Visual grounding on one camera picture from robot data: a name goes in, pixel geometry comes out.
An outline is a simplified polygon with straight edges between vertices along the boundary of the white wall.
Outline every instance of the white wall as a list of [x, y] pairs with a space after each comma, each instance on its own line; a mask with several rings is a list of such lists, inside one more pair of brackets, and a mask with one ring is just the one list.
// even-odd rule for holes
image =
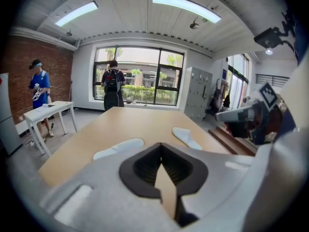
[[[74, 53], [73, 65], [72, 65], [72, 100], [74, 106], [89, 108], [89, 109], [99, 109], [103, 110], [104, 105], [102, 101], [94, 101], [92, 99], [92, 84], [93, 84], [93, 63], [95, 59], [96, 49], [99, 47], [107, 47], [112, 45], [134, 45], [134, 46], [149, 46], [149, 47], [162, 47], [167, 50], [173, 50], [177, 52], [184, 53], [184, 70], [189, 67], [196, 67], [208, 72], [213, 73], [213, 83], [215, 84], [217, 78], [222, 77], [222, 60], [213, 61], [210, 57], [198, 53], [194, 50], [190, 50], [172, 43], [163, 43], [152, 40], [108, 40], [103, 42], [96, 42], [87, 45], [83, 45], [78, 48]], [[180, 87], [179, 97], [181, 97], [183, 89], [183, 84]], [[158, 105], [147, 105], [143, 108], [154, 108], [154, 109], [169, 109], [178, 110], [179, 102], [176, 107], [172, 106], [158, 106]]]
[[[284, 77], [291, 77], [293, 71], [297, 68], [296, 60], [264, 60], [261, 64], [255, 64], [252, 75], [252, 83], [250, 93], [257, 90], [261, 84], [256, 83], [256, 74], [263, 75], [277, 75]], [[281, 92], [281, 87], [272, 86], [276, 93]]]

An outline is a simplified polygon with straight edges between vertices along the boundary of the railing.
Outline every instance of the railing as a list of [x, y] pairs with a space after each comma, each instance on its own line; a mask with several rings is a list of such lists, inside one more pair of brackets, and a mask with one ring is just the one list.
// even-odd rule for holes
[[289, 77], [285, 76], [256, 74], [256, 83], [263, 84], [267, 81], [270, 85], [276, 87], [283, 87], [289, 79]]

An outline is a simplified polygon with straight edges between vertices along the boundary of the black backpack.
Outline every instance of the black backpack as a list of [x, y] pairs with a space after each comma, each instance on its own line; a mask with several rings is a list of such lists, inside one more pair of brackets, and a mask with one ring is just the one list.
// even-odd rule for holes
[[104, 92], [107, 93], [118, 93], [121, 88], [121, 80], [118, 75], [119, 71], [108, 70], [109, 75], [104, 83]]

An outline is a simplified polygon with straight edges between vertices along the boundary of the ceiling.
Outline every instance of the ceiling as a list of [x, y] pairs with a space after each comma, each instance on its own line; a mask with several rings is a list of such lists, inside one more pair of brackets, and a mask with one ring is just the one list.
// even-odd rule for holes
[[[26, 0], [15, 26], [43, 32], [70, 44], [75, 44], [78, 39], [121, 32], [161, 34], [214, 53], [228, 54], [237, 42], [252, 41], [254, 36], [269, 27], [281, 28], [281, 12], [286, 7], [283, 0], [191, 0], [213, 9], [222, 18], [214, 24], [203, 22], [199, 17], [196, 22], [200, 27], [192, 30], [189, 25], [196, 15], [186, 10], [153, 4], [152, 0], [94, 0], [97, 10], [63, 27], [55, 25], [66, 13], [90, 1], [93, 0]], [[68, 31], [73, 36], [67, 37], [65, 33]], [[289, 54], [286, 47], [282, 49], [278, 48], [278, 52], [283, 52], [278, 53], [279, 58], [294, 57], [292, 51]]]

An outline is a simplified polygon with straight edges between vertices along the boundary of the cap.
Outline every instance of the cap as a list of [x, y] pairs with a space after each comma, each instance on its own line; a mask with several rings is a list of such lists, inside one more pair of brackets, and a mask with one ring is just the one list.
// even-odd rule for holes
[[29, 69], [33, 69], [36, 65], [42, 66], [42, 63], [39, 59], [33, 60], [32, 64], [29, 66]]

